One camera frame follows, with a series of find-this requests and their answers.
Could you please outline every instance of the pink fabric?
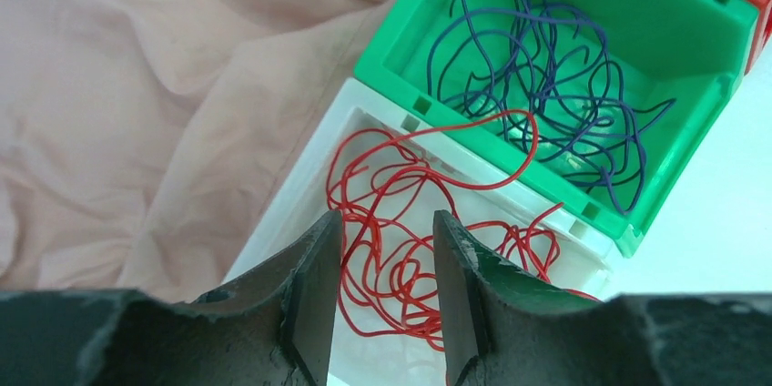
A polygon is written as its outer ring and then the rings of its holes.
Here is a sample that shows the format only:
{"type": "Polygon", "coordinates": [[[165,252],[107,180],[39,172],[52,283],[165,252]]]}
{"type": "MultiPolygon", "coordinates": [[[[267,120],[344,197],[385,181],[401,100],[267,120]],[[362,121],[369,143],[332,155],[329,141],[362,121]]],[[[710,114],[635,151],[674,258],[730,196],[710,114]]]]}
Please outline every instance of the pink fabric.
{"type": "Polygon", "coordinates": [[[217,286],[392,0],[0,0],[0,287],[217,286]]]}

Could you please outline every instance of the white plastic container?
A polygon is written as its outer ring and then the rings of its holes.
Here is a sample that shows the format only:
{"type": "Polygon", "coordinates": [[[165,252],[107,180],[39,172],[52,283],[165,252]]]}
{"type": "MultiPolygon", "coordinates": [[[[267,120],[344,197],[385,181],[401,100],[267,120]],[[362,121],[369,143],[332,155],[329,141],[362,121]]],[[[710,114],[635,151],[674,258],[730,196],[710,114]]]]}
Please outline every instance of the white plastic container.
{"type": "MultiPolygon", "coordinates": [[[[370,90],[362,83],[349,79],[340,90],[334,103],[320,122],[309,144],[290,172],[284,185],[271,202],[261,223],[249,238],[236,259],[225,281],[236,278],[263,260],[280,251],[315,221],[328,208],[325,194],[325,178],[332,155],[339,143],[356,130],[367,127],[387,127],[398,133],[407,133],[405,128],[428,127],[391,101],[370,90]]],[[[366,138],[355,140],[343,153],[339,166],[366,149],[381,143],[382,139],[371,142],[366,138]]],[[[417,137],[413,144],[430,154],[432,167],[467,182],[489,184],[506,178],[504,173],[443,134],[417,137]]],[[[379,164],[388,165],[401,161],[382,153],[368,159],[368,165],[377,169],[379,164]]],[[[352,181],[354,187],[365,187],[352,181]]],[[[522,183],[515,182],[505,188],[489,192],[474,192],[451,188],[459,215],[464,224],[482,220],[505,220],[527,226],[536,216],[554,203],[549,202],[522,183]]],[[[383,209],[389,214],[388,202],[383,209]]],[[[433,188],[420,194],[416,204],[401,221],[417,235],[432,233],[432,218],[435,209],[447,208],[445,198],[433,188]]],[[[544,225],[555,232],[561,245],[561,255],[551,267],[553,284],[581,290],[599,298],[613,295],[609,292],[613,270],[622,263],[615,244],[609,238],[587,227],[581,220],[566,211],[559,210],[544,221],[544,225]]],[[[353,237],[355,232],[349,230],[353,237]]],[[[493,246],[500,242],[498,231],[475,231],[483,243],[493,246]]],[[[395,244],[406,239],[394,239],[395,244]]],[[[534,250],[541,252],[539,239],[534,250]]],[[[432,258],[423,266],[433,269],[432,258]]],[[[353,269],[361,262],[353,259],[353,269]]],[[[371,310],[349,309],[351,316],[365,330],[383,330],[382,320],[371,310]]],[[[403,336],[362,338],[356,335],[343,320],[336,317],[335,331],[330,359],[330,385],[350,386],[444,386],[445,363],[441,353],[432,350],[425,341],[403,336]]]]}

